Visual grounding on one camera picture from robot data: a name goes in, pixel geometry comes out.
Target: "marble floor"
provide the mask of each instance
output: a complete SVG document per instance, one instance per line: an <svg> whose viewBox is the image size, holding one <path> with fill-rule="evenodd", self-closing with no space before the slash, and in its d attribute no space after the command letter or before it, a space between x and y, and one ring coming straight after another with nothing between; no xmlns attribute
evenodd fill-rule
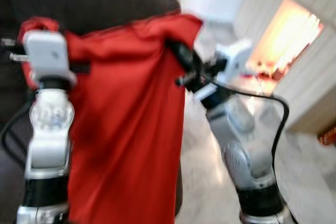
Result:
<svg viewBox="0 0 336 224"><path fill-rule="evenodd" d="M196 48L204 58L213 54L216 42L235 40L227 25L210 24L202 32L208 35L196 41ZM240 223L238 198L220 152L203 107L186 94L181 153L183 204L176 224ZM334 146L322 146L312 135L284 133L276 155L276 174L280 191L300 224L335 224Z"/></svg>

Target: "black wire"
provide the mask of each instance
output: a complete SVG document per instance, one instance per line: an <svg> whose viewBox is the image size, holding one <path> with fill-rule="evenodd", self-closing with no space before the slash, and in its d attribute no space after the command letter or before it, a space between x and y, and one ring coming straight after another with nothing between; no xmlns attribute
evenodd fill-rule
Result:
<svg viewBox="0 0 336 224"><path fill-rule="evenodd" d="M16 133L13 130L8 130L8 134L11 136L13 141L16 143L17 147L21 150L22 154L25 156L27 155L27 148L23 141L16 135Z"/></svg>
<svg viewBox="0 0 336 224"><path fill-rule="evenodd" d="M290 215L291 215L291 217L292 217L292 219L293 219L293 221L294 221L294 224L299 224L298 221L297 221L297 220L295 219L295 217L293 216L293 214L290 213Z"/></svg>
<svg viewBox="0 0 336 224"><path fill-rule="evenodd" d="M12 138L13 138L13 142L16 143L16 145L20 148L20 150L26 154L26 148L23 144L23 142L19 139L19 137L14 134L13 132L11 132L11 128L13 127L13 125L20 120L25 114L26 112L30 109L30 106L32 105L32 102L34 100L34 95L32 95L31 97L29 97L28 101L26 102L25 105L23 105L22 108L20 108L16 114L5 124L5 126L2 128L1 132L0 132L0 140L1 140L1 144L3 146L3 149L5 151L5 153L12 158L13 161L15 161L22 169L25 168L25 161L22 160L21 158L19 158L8 146L7 144L7 134L11 134Z"/></svg>

